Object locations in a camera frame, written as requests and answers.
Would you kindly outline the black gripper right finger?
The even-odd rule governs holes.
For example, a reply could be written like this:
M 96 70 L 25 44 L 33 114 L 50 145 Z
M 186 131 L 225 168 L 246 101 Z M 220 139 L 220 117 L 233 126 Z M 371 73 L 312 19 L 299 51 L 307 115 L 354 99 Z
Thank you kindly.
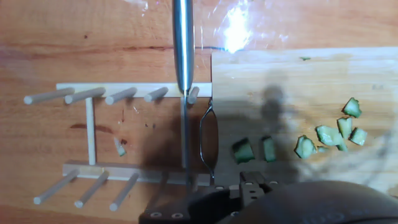
M 352 182 L 244 182 L 241 208 L 221 223 L 397 223 L 397 198 Z

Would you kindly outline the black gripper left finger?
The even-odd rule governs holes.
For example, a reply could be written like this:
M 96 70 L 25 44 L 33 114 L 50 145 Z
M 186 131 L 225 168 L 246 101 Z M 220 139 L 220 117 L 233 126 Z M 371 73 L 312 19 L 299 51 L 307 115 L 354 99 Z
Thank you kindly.
M 261 172 L 241 172 L 238 185 L 211 185 L 176 201 L 147 209 L 139 224 L 227 223 L 245 207 L 244 198 L 255 200 L 264 194 Z

